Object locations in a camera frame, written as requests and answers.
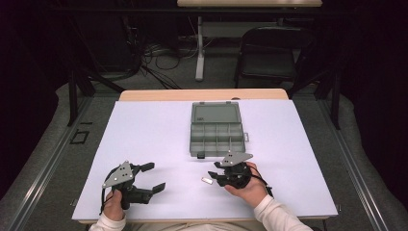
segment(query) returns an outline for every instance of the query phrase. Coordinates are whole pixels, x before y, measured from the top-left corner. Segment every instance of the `person's right hand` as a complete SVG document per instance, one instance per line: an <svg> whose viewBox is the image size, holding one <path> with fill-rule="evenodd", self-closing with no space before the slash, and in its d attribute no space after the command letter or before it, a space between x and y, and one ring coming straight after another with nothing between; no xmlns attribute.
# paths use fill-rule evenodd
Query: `person's right hand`
<svg viewBox="0 0 408 231"><path fill-rule="evenodd" d="M246 164L251 167L251 172L253 175L260 176L259 173L255 170L255 164L250 162L246 162ZM232 195L238 196L245 200L246 203L248 203L252 208L257 207L268 194L264 183L255 177L251 177L251 180L243 189L236 189L230 185L226 185L224 188Z"/></svg>

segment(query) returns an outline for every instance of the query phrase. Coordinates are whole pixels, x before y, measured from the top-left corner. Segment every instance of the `plastic organizer box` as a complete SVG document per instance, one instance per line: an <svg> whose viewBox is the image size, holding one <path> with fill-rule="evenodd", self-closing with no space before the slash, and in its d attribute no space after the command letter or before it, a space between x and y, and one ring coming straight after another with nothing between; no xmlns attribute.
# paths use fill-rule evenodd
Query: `plastic organizer box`
<svg viewBox="0 0 408 231"><path fill-rule="evenodd" d="M192 103L190 153L193 157L223 157L245 152L238 102Z"/></svg>

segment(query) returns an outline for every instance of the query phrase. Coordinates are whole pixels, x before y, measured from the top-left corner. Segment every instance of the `white tabletop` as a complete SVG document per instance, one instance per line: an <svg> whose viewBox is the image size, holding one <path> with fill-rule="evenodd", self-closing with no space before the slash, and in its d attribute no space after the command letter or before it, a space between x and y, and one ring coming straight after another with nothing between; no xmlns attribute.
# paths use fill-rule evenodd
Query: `white tabletop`
<svg viewBox="0 0 408 231"><path fill-rule="evenodd" d="M292 100L240 100L242 127L249 134L246 152L254 155L277 200L301 218L327 218L337 210ZM128 160L149 162L154 169L136 176L141 189L166 182L150 203L131 204L128 221L191 221L254 219L253 210L217 182L201 177L220 158L198 160L190 155L192 101L116 102L97 150L73 219L99 218L102 184L107 174Z"/></svg>
<svg viewBox="0 0 408 231"><path fill-rule="evenodd" d="M178 0L179 7L320 7L321 0Z"/></svg>

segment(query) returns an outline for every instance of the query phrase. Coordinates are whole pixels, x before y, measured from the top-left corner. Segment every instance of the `white sleeve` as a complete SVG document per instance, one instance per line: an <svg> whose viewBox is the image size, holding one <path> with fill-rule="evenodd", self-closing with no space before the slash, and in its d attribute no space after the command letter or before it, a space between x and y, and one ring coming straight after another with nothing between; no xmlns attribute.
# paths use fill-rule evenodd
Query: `white sleeve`
<svg viewBox="0 0 408 231"><path fill-rule="evenodd" d="M285 205L267 195L254 209L255 218L267 231L310 231Z"/></svg>
<svg viewBox="0 0 408 231"><path fill-rule="evenodd" d="M99 220L90 227L89 231L120 231L125 227L125 225L126 218L120 221L114 221L102 213Z"/></svg>

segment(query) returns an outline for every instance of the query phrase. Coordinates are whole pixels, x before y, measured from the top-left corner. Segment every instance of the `table leg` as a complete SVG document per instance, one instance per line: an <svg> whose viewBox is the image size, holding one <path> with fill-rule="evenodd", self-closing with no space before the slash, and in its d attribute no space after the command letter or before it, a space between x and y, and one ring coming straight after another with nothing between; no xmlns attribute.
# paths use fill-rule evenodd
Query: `table leg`
<svg viewBox="0 0 408 231"><path fill-rule="evenodd" d="M202 17L198 17L198 58L197 70L195 71L195 80L203 81L204 76L204 47L203 47L203 21Z"/></svg>

